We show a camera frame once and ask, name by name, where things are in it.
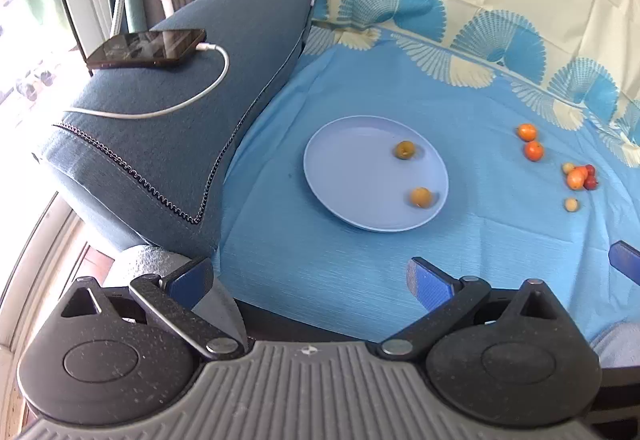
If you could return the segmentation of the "small orange kumquat back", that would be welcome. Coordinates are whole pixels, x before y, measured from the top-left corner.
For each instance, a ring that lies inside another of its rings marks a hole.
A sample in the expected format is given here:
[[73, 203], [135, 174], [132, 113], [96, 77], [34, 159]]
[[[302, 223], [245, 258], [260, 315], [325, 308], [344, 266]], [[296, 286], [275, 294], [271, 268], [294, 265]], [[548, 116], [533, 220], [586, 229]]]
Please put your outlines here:
[[575, 170], [580, 173], [583, 179], [588, 177], [588, 169], [585, 166], [577, 166]]

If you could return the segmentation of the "blue patterned bed sheet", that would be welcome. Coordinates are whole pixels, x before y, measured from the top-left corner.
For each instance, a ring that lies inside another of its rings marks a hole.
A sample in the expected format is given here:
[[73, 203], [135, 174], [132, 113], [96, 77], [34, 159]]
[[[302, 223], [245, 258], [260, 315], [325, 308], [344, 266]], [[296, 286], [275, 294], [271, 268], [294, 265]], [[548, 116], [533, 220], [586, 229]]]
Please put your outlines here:
[[[439, 152], [433, 220], [362, 230], [311, 192], [309, 139], [355, 115]], [[596, 168], [597, 189], [572, 191], [564, 163]], [[421, 256], [498, 287], [541, 278], [591, 337], [639, 317], [637, 284], [608, 263], [617, 241], [639, 241], [639, 0], [317, 0], [296, 72], [224, 182], [220, 277], [254, 306], [379, 340], [422, 316], [406, 284]]]

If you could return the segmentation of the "orange mandarin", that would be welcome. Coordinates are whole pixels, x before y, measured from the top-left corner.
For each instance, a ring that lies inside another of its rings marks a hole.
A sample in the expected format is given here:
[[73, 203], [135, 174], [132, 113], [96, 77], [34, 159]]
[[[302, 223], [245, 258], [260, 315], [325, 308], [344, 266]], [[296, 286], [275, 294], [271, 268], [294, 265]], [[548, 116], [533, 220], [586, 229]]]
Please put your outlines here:
[[529, 141], [524, 144], [523, 153], [531, 162], [539, 162], [544, 157], [544, 147], [538, 141]]
[[521, 124], [516, 128], [516, 134], [524, 142], [532, 142], [537, 139], [537, 128], [533, 124]]

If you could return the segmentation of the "light blue round plate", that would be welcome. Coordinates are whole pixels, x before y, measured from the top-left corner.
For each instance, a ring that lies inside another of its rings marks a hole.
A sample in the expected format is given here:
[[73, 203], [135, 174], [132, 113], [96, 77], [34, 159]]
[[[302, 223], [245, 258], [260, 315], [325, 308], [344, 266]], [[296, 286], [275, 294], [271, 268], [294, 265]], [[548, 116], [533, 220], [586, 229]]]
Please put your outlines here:
[[[398, 160], [394, 148], [405, 140], [416, 145], [416, 155]], [[420, 228], [440, 213], [449, 194], [446, 165], [431, 142], [380, 116], [347, 116], [322, 126], [306, 145], [303, 171], [331, 214], [373, 232]], [[419, 186], [434, 195], [429, 208], [410, 203], [410, 192]]]

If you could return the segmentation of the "orange kumquat front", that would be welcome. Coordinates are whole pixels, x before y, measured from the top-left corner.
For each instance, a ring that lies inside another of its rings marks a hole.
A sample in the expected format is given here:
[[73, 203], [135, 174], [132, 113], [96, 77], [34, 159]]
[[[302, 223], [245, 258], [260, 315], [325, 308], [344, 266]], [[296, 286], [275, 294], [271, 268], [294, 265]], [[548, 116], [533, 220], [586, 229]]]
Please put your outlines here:
[[566, 185], [572, 191], [581, 190], [584, 187], [585, 180], [586, 179], [583, 179], [582, 176], [580, 175], [580, 173], [575, 170], [575, 168], [569, 174], [567, 174], [566, 177], [565, 177]]

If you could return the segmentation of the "black smartphone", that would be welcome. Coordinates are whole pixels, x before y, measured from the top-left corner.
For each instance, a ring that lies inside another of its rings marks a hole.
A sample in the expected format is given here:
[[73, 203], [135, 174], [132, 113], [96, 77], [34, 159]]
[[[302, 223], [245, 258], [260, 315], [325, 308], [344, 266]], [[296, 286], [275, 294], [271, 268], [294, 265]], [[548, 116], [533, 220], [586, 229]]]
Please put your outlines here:
[[201, 28], [147, 30], [107, 39], [88, 56], [89, 70], [129, 67], [172, 67], [185, 61], [205, 41]]

